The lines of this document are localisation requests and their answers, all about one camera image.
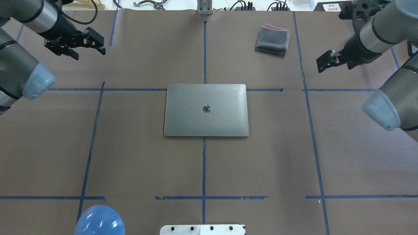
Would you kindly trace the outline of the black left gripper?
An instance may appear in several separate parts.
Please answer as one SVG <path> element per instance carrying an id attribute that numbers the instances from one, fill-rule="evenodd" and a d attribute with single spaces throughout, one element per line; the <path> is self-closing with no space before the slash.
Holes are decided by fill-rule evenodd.
<path id="1" fill-rule="evenodd" d="M 79 60 L 79 54 L 74 48 L 93 48 L 106 55 L 104 37 L 91 27 L 79 31 L 64 16 L 58 15 L 51 29 L 43 32 L 44 46 L 55 55 L 69 56 Z"/>

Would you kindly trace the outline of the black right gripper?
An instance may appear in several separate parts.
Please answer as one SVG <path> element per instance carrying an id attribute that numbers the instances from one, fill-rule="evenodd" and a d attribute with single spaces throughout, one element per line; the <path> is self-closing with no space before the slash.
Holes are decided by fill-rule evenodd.
<path id="1" fill-rule="evenodd" d="M 315 61 L 317 70 L 322 73 L 328 68 L 347 64 L 349 70 L 358 65 L 368 64 L 379 58 L 382 54 L 372 52 L 361 42 L 360 35 L 354 34 L 345 43 L 340 52 L 328 50 L 319 56 Z"/>

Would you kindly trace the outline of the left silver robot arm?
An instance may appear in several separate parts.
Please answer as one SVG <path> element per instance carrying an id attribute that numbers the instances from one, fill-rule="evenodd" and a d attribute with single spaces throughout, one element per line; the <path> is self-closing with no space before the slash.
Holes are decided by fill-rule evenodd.
<path id="1" fill-rule="evenodd" d="M 56 82 L 47 66 L 4 30 L 10 20 L 32 31 L 39 37 L 35 45 L 44 46 L 54 55 L 78 60 L 77 48 L 95 49 L 102 55 L 106 54 L 104 37 L 89 26 L 98 16 L 98 4 L 91 1 L 94 16 L 83 22 L 64 12 L 63 6 L 72 3 L 72 0 L 1 1 L 1 114 L 9 111 L 21 98 L 39 98 Z"/>

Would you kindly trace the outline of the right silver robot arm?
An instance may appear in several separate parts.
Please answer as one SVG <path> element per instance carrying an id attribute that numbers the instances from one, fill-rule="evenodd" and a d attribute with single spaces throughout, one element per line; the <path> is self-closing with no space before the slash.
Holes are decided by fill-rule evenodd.
<path id="1" fill-rule="evenodd" d="M 416 0 L 352 0 L 339 18 L 350 20 L 353 34 L 340 50 L 328 50 L 316 59 L 319 73 L 346 65 L 349 70 L 369 65 L 395 46 L 417 47 Z M 363 103 L 362 111 L 387 131 L 399 130 L 417 140 L 417 52 L 395 68 Z"/>

